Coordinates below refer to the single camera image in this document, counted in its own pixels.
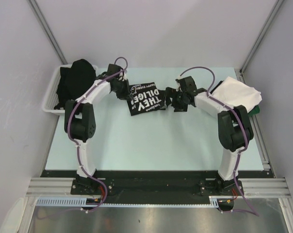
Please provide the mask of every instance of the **table surface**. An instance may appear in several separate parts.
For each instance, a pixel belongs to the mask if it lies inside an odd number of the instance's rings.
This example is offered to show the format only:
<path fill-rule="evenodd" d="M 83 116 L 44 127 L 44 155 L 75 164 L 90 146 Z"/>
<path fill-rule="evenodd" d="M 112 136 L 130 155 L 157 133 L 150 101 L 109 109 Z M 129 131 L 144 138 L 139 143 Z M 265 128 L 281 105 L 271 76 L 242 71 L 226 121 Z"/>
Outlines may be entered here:
<path fill-rule="evenodd" d="M 175 79 L 185 68 L 129 68 L 130 84 L 155 82 L 165 90 L 176 87 Z M 212 68 L 215 85 L 227 76 L 236 79 L 231 67 Z M 197 88 L 207 88 L 212 75 L 202 69 L 189 71 Z M 125 101 L 115 93 L 107 95 L 94 106 L 96 133 L 89 143 L 96 148 L 91 154 L 99 170 L 217 170 L 223 147 L 218 139 L 217 119 L 206 112 L 188 107 L 186 113 L 154 111 L 130 116 Z M 46 170 L 76 170 L 74 144 L 64 132 L 64 116 L 59 117 L 49 151 Z M 263 170 L 256 141 L 249 143 L 242 154 L 240 170 Z"/>

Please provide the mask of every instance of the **wall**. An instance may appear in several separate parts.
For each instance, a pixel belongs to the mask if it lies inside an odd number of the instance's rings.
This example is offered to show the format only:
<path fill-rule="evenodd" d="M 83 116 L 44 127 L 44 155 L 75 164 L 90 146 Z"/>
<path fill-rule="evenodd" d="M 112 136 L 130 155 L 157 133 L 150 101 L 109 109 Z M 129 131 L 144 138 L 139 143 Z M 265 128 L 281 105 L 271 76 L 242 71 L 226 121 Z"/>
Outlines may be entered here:
<path fill-rule="evenodd" d="M 41 102 L 59 65 L 27 2 L 0 1 L 0 226 L 43 165 L 57 118 Z"/>
<path fill-rule="evenodd" d="M 69 63 L 240 68 L 276 0 L 37 0 Z"/>
<path fill-rule="evenodd" d="M 262 92 L 259 118 L 272 165 L 293 197 L 293 0 L 284 3 L 245 81 Z"/>

